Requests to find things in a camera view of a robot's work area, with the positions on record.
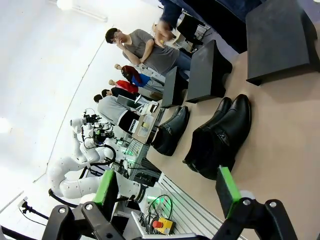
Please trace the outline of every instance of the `dark blue sleeve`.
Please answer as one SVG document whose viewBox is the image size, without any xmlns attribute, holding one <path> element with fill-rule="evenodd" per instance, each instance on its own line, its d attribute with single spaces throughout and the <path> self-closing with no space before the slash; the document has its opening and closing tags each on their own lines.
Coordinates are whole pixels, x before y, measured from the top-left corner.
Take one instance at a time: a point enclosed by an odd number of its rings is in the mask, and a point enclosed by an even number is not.
<svg viewBox="0 0 320 240">
<path fill-rule="evenodd" d="M 159 0 L 159 2 L 164 6 L 160 20 L 169 23 L 172 28 L 176 28 L 182 8 L 170 0 Z"/>
</svg>

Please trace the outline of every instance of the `man wearing glasses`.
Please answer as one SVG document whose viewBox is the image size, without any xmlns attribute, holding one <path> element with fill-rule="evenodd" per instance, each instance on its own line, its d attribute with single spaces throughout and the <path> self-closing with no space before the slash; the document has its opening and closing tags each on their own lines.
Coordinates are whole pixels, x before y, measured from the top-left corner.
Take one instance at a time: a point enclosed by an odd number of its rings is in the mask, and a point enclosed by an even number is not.
<svg viewBox="0 0 320 240">
<path fill-rule="evenodd" d="M 116 44 L 123 56 L 134 65 L 143 63 L 163 76 L 178 67 L 180 75 L 185 80 L 189 78 L 184 71 L 190 71 L 191 58 L 175 48 L 155 44 L 153 37 L 141 29 L 124 34 L 117 28 L 111 28 L 106 32 L 105 40 Z"/>
</svg>

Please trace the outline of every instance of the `black shirt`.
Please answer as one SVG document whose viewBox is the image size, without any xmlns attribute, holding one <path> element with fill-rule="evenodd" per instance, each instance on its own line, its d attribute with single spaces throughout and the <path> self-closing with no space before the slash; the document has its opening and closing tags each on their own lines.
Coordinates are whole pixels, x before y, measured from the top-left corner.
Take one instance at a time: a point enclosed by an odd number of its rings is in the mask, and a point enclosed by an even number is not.
<svg viewBox="0 0 320 240">
<path fill-rule="evenodd" d="M 121 96 L 128 98 L 128 99 L 131 99 L 133 101 L 136 100 L 136 96 L 134 94 L 132 94 L 131 92 L 128 92 L 127 90 L 124 90 L 120 87 L 111 88 L 111 92 L 112 92 L 112 95 L 115 97 L 118 97 L 119 95 L 121 95 Z"/>
</svg>

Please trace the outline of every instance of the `black hair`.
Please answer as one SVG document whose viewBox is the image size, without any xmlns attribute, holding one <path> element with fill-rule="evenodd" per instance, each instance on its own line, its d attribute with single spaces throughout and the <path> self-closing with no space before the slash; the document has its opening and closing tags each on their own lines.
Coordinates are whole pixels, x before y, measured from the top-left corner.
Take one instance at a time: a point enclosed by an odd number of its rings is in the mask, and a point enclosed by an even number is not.
<svg viewBox="0 0 320 240">
<path fill-rule="evenodd" d="M 95 96 L 93 97 L 93 100 L 94 100 L 96 103 L 98 103 L 101 99 L 103 99 L 103 97 L 102 97 L 100 94 L 95 95 Z"/>
<path fill-rule="evenodd" d="M 106 34 L 105 34 L 105 40 L 106 40 L 106 42 L 107 42 L 108 44 L 113 44 L 113 43 L 114 43 L 112 39 L 114 39 L 115 32 L 117 32 L 117 31 L 118 31 L 118 29 L 116 29 L 115 27 L 113 27 L 113 28 L 110 28 L 110 29 L 106 32 Z"/>
<path fill-rule="evenodd" d="M 108 89 L 103 89 L 102 90 L 102 92 L 101 92 L 101 95 L 102 95 L 102 97 L 106 97 L 107 96 L 107 92 L 109 92 L 110 90 L 108 90 Z"/>
</svg>

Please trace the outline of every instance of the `screw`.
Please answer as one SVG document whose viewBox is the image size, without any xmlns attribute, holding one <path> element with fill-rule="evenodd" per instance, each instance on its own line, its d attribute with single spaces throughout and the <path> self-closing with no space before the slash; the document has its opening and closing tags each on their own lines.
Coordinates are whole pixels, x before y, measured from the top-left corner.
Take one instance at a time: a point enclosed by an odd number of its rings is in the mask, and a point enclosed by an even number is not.
<svg viewBox="0 0 320 240">
<path fill-rule="evenodd" d="M 66 212 L 66 209 L 64 207 L 59 208 L 59 213 L 64 214 Z"/>
<path fill-rule="evenodd" d="M 272 202 L 270 202 L 270 207 L 272 207 L 272 208 L 274 208 L 275 206 L 277 206 L 277 204 L 274 202 L 274 201 L 272 201 Z"/>
<path fill-rule="evenodd" d="M 251 203 L 251 202 L 250 202 L 250 200 L 248 200 L 248 199 L 246 199 L 246 200 L 243 201 L 243 204 L 246 205 L 246 206 L 250 205 L 250 203 Z"/>
<path fill-rule="evenodd" d="M 93 208 L 94 208 L 94 206 L 92 206 L 92 204 L 88 204 L 85 206 L 85 209 L 87 209 L 87 210 L 91 210 Z"/>
</svg>

